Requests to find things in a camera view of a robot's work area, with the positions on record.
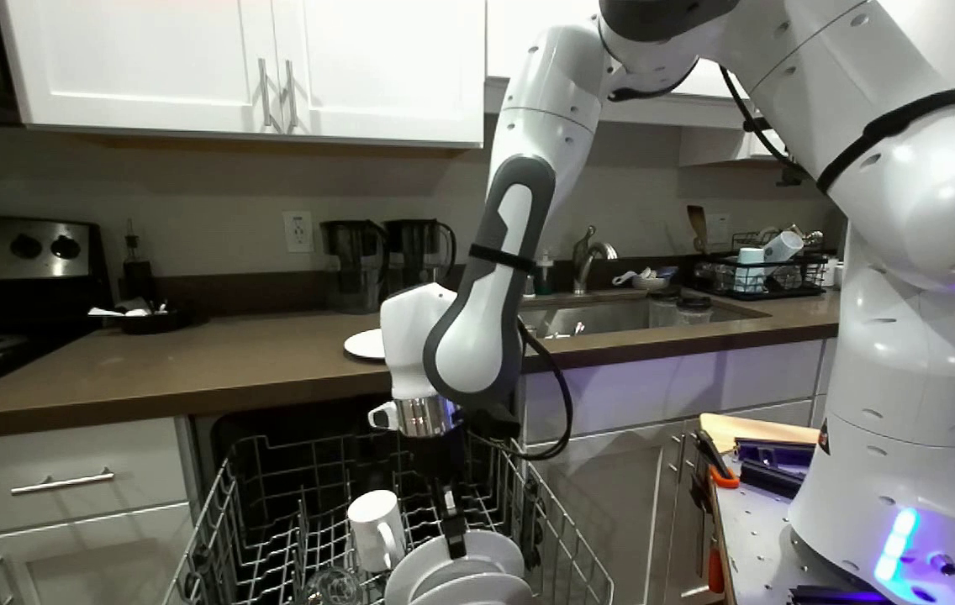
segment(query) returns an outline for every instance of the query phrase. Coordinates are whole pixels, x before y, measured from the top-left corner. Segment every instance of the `white plate on counter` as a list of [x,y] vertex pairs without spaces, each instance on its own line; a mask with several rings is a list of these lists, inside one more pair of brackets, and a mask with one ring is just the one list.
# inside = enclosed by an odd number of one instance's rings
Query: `white plate on counter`
[[342,338],[342,351],[348,355],[357,355],[357,359],[382,359],[382,335],[380,329],[365,329],[365,334]]

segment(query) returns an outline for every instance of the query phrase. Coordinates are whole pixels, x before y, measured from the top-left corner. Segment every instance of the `dishwasher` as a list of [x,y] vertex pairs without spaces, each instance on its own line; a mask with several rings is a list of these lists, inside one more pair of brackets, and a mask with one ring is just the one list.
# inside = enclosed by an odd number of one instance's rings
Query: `dishwasher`
[[[348,577],[348,504],[374,486],[399,495],[409,549],[442,536],[433,483],[396,434],[270,418],[211,430],[211,449],[216,473],[202,473],[210,486],[165,605],[380,605],[386,571]],[[613,574],[536,463],[464,434],[454,495],[471,532],[515,537],[530,602],[614,602]]]

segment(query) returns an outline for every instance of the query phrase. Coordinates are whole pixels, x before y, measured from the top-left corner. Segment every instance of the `cabinet door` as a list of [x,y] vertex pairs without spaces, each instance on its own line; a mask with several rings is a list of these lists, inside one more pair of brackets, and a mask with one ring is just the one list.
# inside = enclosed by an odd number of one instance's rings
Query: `cabinet door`
[[481,146],[484,0],[275,0],[291,134]]
[[184,536],[184,504],[0,536],[0,605],[159,605]]
[[0,536],[184,500],[174,420],[0,436]]
[[0,0],[27,123],[261,131],[270,0]]

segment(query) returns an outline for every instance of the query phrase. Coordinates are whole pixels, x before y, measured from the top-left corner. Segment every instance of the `drawer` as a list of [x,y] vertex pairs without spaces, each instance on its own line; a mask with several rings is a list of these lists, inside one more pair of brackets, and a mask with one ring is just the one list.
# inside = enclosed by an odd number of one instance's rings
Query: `drawer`
[[0,536],[0,605],[161,605],[189,504]]
[[184,500],[174,420],[0,436],[0,532]]

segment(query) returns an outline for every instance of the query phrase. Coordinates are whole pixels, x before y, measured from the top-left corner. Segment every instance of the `wall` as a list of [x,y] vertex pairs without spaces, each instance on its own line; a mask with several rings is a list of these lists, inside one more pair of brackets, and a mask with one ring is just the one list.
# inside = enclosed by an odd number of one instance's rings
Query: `wall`
[[[683,203],[736,214],[756,230],[778,214],[821,224],[826,203],[778,188],[775,169],[677,169],[679,131],[604,123],[573,212],[547,232],[555,255],[590,224],[621,255],[691,253]],[[284,212],[312,220],[451,221],[467,245],[484,193],[479,159],[315,159],[288,146],[75,137],[0,131],[0,212],[64,214],[103,224],[109,260],[120,263],[128,224],[144,240],[159,277],[299,272],[330,267],[291,255]]]

